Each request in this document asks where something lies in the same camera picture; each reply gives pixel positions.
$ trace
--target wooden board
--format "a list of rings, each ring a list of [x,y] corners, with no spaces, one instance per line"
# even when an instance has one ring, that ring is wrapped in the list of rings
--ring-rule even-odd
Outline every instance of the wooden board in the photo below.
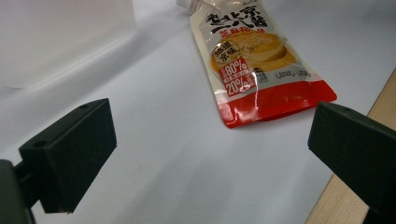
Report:
[[[367,115],[396,130],[396,69]],[[361,224],[368,206],[337,176],[333,175],[307,219],[307,224]]]

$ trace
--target white backdrop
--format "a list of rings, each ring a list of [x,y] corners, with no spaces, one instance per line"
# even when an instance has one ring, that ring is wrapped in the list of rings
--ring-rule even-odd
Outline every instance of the white backdrop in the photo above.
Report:
[[[336,103],[367,114],[396,66],[396,2],[265,5]],[[130,38],[67,75],[0,87],[0,158],[14,164],[52,122],[110,99],[118,147],[74,214],[37,203],[37,223],[304,223],[332,174],[307,147],[315,111],[227,129],[185,10],[134,0],[134,13]]]

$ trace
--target red pouch bottom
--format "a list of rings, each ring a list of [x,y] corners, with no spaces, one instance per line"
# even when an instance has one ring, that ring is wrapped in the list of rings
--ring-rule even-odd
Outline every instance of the red pouch bottom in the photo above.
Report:
[[[294,82],[263,89],[243,98],[219,105],[229,128],[253,121],[280,119],[315,107],[319,101],[336,100],[334,91],[324,80]]]

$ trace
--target food pouch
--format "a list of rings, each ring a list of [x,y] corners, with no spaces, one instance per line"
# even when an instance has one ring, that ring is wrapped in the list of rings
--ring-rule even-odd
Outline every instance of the food pouch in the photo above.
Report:
[[[302,62],[261,1],[184,3],[195,10],[191,27],[229,128],[279,119],[336,99],[329,85]]]

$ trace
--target screw hole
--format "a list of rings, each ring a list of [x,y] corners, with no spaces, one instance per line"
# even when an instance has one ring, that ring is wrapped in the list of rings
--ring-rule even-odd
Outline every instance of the screw hole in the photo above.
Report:
[[[36,142],[33,147],[43,147],[44,145],[46,145],[48,142],[47,141],[39,141]]]

